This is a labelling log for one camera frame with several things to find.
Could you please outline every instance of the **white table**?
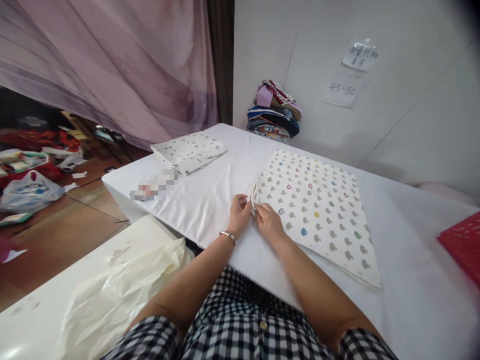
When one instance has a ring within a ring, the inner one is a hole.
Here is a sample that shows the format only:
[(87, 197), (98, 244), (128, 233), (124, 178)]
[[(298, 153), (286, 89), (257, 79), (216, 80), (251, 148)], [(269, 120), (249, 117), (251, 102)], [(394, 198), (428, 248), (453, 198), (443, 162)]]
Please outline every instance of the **white table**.
[(176, 239), (156, 219), (145, 216), (2, 311), (0, 360), (57, 359), (62, 323), (75, 288)]
[[(205, 248), (226, 228), (232, 196), (248, 193), (275, 148), (329, 162), (356, 175), (381, 291), (369, 290), (320, 256), (304, 251), (368, 316), (400, 359), (469, 359), (480, 329), (479, 292), (436, 236), (477, 208), (225, 124), (205, 133), (226, 144), (227, 152), (204, 169), (181, 175), (169, 200), (130, 200), (130, 191), (141, 180), (163, 168), (154, 155), (102, 178), (131, 221), (152, 214)], [(281, 264), (253, 222), (230, 264), (299, 307)]]

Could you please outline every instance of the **white tablecloth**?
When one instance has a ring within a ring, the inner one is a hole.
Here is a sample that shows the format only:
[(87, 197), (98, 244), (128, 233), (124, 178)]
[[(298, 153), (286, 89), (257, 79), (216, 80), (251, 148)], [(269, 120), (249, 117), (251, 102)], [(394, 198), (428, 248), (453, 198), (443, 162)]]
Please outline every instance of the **white tablecloth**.
[[(226, 229), (232, 196), (249, 191), (275, 148), (329, 162), (356, 175), (381, 291), (369, 290), (320, 256), (304, 251), (368, 316), (400, 359), (469, 359), (480, 329), (479, 292), (436, 236), (477, 208), (228, 125), (218, 124), (205, 132), (226, 144), (226, 153), (204, 169), (181, 175), (169, 200), (130, 200), (130, 191), (142, 179), (162, 169), (154, 155), (102, 178), (129, 218), (151, 213), (205, 248)], [(230, 264), (299, 307), (281, 264), (252, 221)]]

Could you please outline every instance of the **person's right hand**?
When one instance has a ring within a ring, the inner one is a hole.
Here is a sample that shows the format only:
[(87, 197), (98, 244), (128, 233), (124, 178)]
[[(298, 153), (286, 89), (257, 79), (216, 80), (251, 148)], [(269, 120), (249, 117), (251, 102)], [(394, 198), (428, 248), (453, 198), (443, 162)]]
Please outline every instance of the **person's right hand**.
[(263, 237), (276, 248), (278, 244), (289, 239), (282, 226), (280, 216), (267, 203), (256, 205), (256, 223)]

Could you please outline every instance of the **wrist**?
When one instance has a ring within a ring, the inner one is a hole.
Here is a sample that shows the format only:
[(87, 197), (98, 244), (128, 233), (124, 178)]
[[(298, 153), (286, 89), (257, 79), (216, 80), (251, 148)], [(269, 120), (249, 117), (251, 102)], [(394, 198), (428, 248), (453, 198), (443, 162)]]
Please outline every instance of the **wrist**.
[(279, 258), (289, 254), (292, 251), (292, 246), (296, 246), (294, 241), (287, 234), (279, 237), (277, 241), (272, 243), (272, 245)]
[(227, 234), (232, 234), (235, 240), (238, 240), (239, 237), (242, 235), (242, 231), (235, 229), (234, 227), (227, 227), (225, 232)]

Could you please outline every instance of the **white wall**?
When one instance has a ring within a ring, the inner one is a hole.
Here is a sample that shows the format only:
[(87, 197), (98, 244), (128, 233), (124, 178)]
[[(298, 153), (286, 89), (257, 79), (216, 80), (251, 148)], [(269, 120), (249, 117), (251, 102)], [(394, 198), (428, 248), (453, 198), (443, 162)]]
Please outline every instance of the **white wall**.
[[(245, 41), (245, 34), (261, 40)], [(286, 79), (285, 91), (303, 109), (293, 146), (480, 199), (476, 36), (447, 0), (237, 0), (233, 124), (245, 128), (262, 79)], [(355, 38), (370, 38), (379, 49), (370, 85), (355, 110), (321, 102)]]
[(303, 0), (236, 0), (233, 41), (233, 126), (245, 129), (247, 110), (263, 79), (284, 85)]

